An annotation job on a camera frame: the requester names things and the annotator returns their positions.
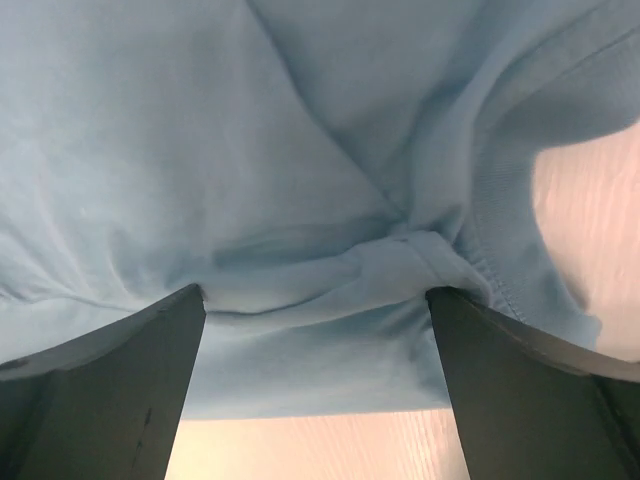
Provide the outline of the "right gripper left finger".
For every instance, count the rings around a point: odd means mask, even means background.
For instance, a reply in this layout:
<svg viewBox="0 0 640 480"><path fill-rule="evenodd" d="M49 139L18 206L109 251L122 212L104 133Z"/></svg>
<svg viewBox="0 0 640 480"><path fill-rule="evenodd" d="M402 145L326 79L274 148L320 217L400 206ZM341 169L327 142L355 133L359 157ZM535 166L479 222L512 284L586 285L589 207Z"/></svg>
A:
<svg viewBox="0 0 640 480"><path fill-rule="evenodd" d="M204 323L190 285L2 363L2 478L164 478Z"/></svg>

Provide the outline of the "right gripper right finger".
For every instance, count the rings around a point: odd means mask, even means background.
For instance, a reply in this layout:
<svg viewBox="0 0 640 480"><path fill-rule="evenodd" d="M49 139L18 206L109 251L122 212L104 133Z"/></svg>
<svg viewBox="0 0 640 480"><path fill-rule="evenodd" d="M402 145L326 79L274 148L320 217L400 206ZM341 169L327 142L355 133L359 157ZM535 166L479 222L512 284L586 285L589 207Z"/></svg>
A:
<svg viewBox="0 0 640 480"><path fill-rule="evenodd" d="M638 364L573 345L452 288L426 299L471 478L638 478Z"/></svg>

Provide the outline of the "light blue t-shirt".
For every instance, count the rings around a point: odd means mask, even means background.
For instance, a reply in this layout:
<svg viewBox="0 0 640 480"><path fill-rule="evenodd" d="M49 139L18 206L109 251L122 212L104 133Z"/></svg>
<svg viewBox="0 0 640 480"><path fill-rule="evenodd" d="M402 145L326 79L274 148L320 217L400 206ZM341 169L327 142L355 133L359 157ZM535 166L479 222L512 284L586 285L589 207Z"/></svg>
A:
<svg viewBox="0 0 640 480"><path fill-rule="evenodd" d="M533 164L638 117L635 1L5 1L1 357L196 284L187 415L442 407L431 288L594 346Z"/></svg>

